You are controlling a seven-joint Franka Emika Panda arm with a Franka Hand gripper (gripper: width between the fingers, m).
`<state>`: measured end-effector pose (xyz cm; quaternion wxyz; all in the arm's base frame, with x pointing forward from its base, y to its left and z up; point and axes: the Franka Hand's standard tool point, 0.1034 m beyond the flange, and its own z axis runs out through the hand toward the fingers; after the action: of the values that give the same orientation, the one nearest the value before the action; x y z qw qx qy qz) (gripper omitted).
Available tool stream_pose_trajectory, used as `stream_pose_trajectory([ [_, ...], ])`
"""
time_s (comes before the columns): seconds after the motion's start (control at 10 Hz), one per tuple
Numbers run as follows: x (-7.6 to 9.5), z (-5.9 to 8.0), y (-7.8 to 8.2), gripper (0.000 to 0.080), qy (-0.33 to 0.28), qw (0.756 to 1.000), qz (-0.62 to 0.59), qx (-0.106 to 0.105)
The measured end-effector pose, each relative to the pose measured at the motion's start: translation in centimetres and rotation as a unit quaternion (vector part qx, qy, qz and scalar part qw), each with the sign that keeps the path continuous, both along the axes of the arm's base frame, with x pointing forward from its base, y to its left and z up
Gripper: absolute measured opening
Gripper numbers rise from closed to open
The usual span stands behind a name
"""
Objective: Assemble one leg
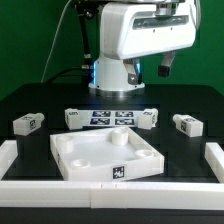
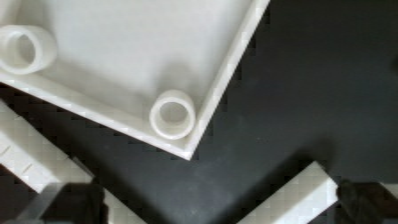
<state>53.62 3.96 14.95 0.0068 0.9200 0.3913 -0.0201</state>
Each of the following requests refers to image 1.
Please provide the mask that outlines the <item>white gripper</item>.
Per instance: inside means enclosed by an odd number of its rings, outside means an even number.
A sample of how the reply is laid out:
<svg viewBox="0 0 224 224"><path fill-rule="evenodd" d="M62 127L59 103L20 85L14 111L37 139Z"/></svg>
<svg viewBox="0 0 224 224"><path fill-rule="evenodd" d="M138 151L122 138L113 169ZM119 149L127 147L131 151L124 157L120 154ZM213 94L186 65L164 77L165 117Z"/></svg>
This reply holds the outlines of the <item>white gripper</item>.
<svg viewBox="0 0 224 224"><path fill-rule="evenodd" d="M180 3L169 16L157 16L152 4L108 3L103 8L100 25L100 51L112 59L123 60L128 83L139 83L136 59L163 54L158 76L167 78L176 52L191 47L196 36L196 9L193 3Z"/></svg>

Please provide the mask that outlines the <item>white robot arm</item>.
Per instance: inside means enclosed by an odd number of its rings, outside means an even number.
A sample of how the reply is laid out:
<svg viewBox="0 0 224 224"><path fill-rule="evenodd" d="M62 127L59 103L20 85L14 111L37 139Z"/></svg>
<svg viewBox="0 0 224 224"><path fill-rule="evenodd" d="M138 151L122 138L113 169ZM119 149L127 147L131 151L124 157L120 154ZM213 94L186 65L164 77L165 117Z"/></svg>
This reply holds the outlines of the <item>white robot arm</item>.
<svg viewBox="0 0 224 224"><path fill-rule="evenodd" d="M109 0L100 14L100 54L89 90L126 97L141 92L140 58L161 53L158 75L170 75L176 51L193 45L200 0Z"/></svg>

